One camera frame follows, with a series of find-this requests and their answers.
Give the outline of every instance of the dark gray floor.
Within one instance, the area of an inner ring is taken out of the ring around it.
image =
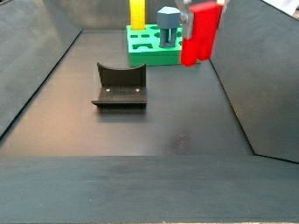
[[[0,179],[5,224],[299,221],[299,166],[263,157],[2,157]]]
[[[251,155],[211,63],[146,68],[145,111],[98,112],[96,63],[126,67],[126,35],[84,32],[0,144],[1,156]]]
[[[0,223],[296,222],[299,166],[252,156],[209,62],[148,67],[145,113],[98,113],[124,37],[78,37],[6,133]]]

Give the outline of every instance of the gray wall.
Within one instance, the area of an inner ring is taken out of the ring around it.
[[[207,0],[192,0],[192,3]],[[128,0],[53,0],[84,30],[124,30],[129,25]],[[154,24],[156,12],[175,7],[175,0],[145,1],[145,22]]]
[[[212,64],[255,153],[299,162],[299,21],[231,0]]]
[[[78,34],[50,0],[1,3],[0,136]]]

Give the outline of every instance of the green block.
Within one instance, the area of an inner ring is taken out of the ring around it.
[[[146,24],[145,29],[133,31],[130,25],[126,30],[128,60],[129,66],[137,67],[145,63],[146,66],[167,66],[180,63],[183,28],[177,28],[175,47],[161,48],[160,29],[156,24]]]

